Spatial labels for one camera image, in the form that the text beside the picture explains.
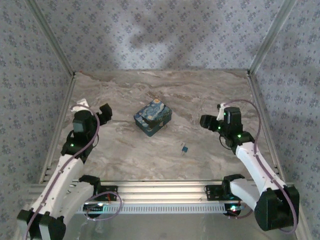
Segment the small blue object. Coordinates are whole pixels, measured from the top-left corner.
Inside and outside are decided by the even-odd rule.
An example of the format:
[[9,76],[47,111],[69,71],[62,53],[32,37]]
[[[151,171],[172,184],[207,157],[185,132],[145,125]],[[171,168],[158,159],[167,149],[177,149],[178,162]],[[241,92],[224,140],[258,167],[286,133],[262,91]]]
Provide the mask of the small blue object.
[[149,137],[153,136],[172,116],[172,110],[159,99],[154,99],[134,116],[135,124]]
[[182,152],[187,152],[188,151],[188,148],[186,147],[186,146],[184,146],[183,148],[182,148]]

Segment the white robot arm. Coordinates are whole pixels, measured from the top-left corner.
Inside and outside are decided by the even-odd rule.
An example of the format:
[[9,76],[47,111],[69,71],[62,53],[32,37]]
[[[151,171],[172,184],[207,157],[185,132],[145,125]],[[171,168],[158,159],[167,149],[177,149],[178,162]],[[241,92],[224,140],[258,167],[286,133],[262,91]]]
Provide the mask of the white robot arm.
[[105,104],[100,107],[102,113],[91,112],[85,99],[78,101],[72,110],[75,112],[73,130],[62,147],[50,181],[30,210],[23,209],[17,216],[22,234],[28,233],[33,240],[62,240],[67,224],[83,203],[104,192],[100,179],[90,175],[79,178],[71,192],[68,189],[94,148],[99,127],[111,119],[112,110]]
[[289,226],[295,228],[298,224],[299,192],[277,176],[261,155],[255,139],[243,131],[240,109],[225,103],[217,108],[218,116],[202,115],[200,125],[218,132],[225,139],[225,144],[243,162],[256,186],[250,185],[240,174],[226,176],[220,192],[210,191],[212,199],[219,195],[225,196],[224,199],[238,197],[254,210],[255,219],[264,231]]

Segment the wire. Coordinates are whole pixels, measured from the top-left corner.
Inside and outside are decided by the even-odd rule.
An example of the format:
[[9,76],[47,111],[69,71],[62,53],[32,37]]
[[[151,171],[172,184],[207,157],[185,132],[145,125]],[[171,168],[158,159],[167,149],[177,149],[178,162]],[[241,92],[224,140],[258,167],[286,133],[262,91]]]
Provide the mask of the wire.
[[98,145],[98,143],[99,143],[99,134],[96,136],[96,138],[97,138],[97,142],[96,142],[96,144],[93,146],[93,149]]
[[221,135],[219,136],[219,141],[222,147],[224,147],[227,150],[232,150],[231,148],[226,147],[225,145],[223,145],[222,141],[221,141]]
[[293,234],[295,233],[296,229],[297,229],[297,226],[298,226],[298,217],[297,217],[297,213],[296,213],[296,210],[295,210],[295,207],[294,207],[294,204],[292,203],[292,201],[290,200],[288,194],[286,193],[286,191],[283,189],[283,187],[276,181],[274,180],[274,177],[271,175],[271,173],[266,169],[266,167],[264,166],[264,164],[261,162],[258,154],[257,154],[257,147],[258,147],[258,138],[259,138],[259,135],[260,135],[260,131],[261,131],[261,117],[260,117],[260,114],[259,114],[259,111],[258,111],[258,108],[256,107],[256,105],[252,102],[252,101],[249,101],[249,100],[246,100],[246,99],[234,99],[234,100],[231,100],[227,103],[225,103],[225,105],[229,105],[231,103],[234,103],[234,102],[246,102],[246,103],[249,103],[251,104],[254,109],[256,110],[256,113],[258,115],[258,118],[259,118],[259,127],[258,127],[258,132],[256,133],[256,137],[255,137],[255,141],[254,141],[254,144],[253,144],[253,152],[254,152],[254,155],[255,155],[255,158],[256,160],[258,161],[260,167],[263,169],[263,171],[265,172],[265,174],[271,179],[271,181],[280,189],[280,191],[282,192],[284,198],[287,200],[289,206],[290,206],[290,209],[291,209],[291,212],[292,212],[292,215],[293,215],[293,228],[289,231],[286,231],[286,230],[283,230],[283,229],[280,229],[282,232],[284,232],[285,234]]
[[67,167],[67,165],[68,165],[76,156],[78,156],[79,154],[81,154],[81,153],[82,153],[83,151],[85,151],[91,144],[94,143],[94,141],[95,141],[95,139],[96,139],[96,137],[97,137],[97,135],[98,135],[99,128],[100,128],[100,120],[99,120],[98,115],[97,115],[90,107],[87,107],[87,106],[85,106],[85,105],[76,104],[76,105],[73,105],[73,106],[71,107],[71,109],[74,108],[74,107],[82,107],[82,108],[85,108],[85,109],[89,110],[89,111],[93,114],[93,116],[96,118],[96,121],[97,121],[97,127],[96,127],[95,134],[93,135],[92,139],[87,143],[87,145],[85,145],[82,149],[80,149],[78,152],[76,152],[74,155],[72,155],[72,156],[64,163],[64,165],[61,167],[60,171],[56,174],[56,176],[54,177],[51,185],[50,185],[49,188],[48,188],[48,191],[45,193],[45,195],[44,195],[44,197],[43,197],[43,199],[42,199],[39,207],[36,209],[36,211],[35,211],[34,214],[32,215],[32,217],[31,217],[31,219],[30,219],[30,221],[29,221],[29,223],[28,223],[28,225],[27,225],[26,232],[25,232],[25,234],[24,234],[24,236],[23,236],[23,239],[24,239],[24,240],[27,240],[27,238],[28,238],[28,232],[29,232],[29,230],[30,230],[30,228],[31,228],[31,225],[32,225],[32,223],[34,222],[37,214],[40,212],[40,210],[42,209],[42,207],[46,204],[46,200],[48,199],[48,196],[50,195],[52,189],[54,188],[56,182],[58,181],[58,178],[59,178],[60,174],[64,171],[64,169]]
[[90,208],[88,208],[88,209],[86,210],[86,213],[85,213],[85,216],[86,216],[86,218],[87,218],[88,220],[92,220],[92,221],[107,221],[107,220],[110,220],[110,219],[115,218],[115,217],[120,213],[120,211],[122,210],[121,208],[122,208],[122,205],[123,205],[123,201],[122,201],[121,197],[119,196],[119,194],[116,193],[116,192],[114,192],[114,191],[104,191],[104,192],[102,192],[102,193],[99,193],[99,194],[97,194],[97,195],[94,195],[94,196],[90,197],[86,202],[92,201],[92,200],[94,200],[95,198],[97,198],[97,197],[99,197],[99,196],[102,196],[102,195],[106,195],[106,194],[107,194],[107,195],[112,194],[112,195],[115,195],[115,196],[117,196],[117,197],[119,198],[119,200],[120,200],[120,205],[119,205],[118,210],[117,210],[112,216],[110,216],[110,217],[96,219],[96,218],[91,218],[91,217],[89,217],[88,213],[89,213],[89,211],[90,211]]
[[237,214],[235,214],[234,212],[229,211],[229,210],[227,210],[227,212],[229,214],[235,215],[235,216],[228,216],[228,218],[230,218],[230,219],[244,219],[244,218],[250,216],[254,211],[252,209],[250,209],[250,211],[246,215],[243,215],[243,216],[237,216]]
[[106,196],[108,197],[108,202],[111,203],[110,194],[108,193]]

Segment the marble surface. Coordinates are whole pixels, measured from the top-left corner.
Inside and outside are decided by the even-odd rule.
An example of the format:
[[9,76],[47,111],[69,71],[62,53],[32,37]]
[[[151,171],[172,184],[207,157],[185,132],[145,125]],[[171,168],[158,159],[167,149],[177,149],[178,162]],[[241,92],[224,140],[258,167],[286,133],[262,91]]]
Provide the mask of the marble surface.
[[[217,115],[217,104],[232,99],[253,100],[245,71],[119,71],[77,73],[70,106],[86,98],[97,112],[109,103],[110,122],[99,131],[99,143],[84,165],[82,174],[101,180],[221,180],[231,174],[250,178],[245,166],[219,143],[219,135],[201,128],[201,115]],[[148,137],[134,121],[134,114],[158,98],[173,111],[172,120]],[[246,103],[236,103],[244,130],[255,136],[258,118]],[[52,164],[72,128],[68,111]],[[188,151],[182,155],[182,144]],[[263,134],[258,146],[271,164]]]

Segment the wallpaper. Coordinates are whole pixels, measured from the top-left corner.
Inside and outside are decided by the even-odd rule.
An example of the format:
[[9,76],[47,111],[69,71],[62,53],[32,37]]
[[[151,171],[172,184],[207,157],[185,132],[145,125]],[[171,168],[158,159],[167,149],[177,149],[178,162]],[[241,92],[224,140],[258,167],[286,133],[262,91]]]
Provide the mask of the wallpaper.
[[248,69],[282,0],[38,1],[76,71]]
[[256,75],[282,168],[320,239],[320,2],[298,1]]
[[70,77],[21,0],[0,1],[0,239],[46,159]]

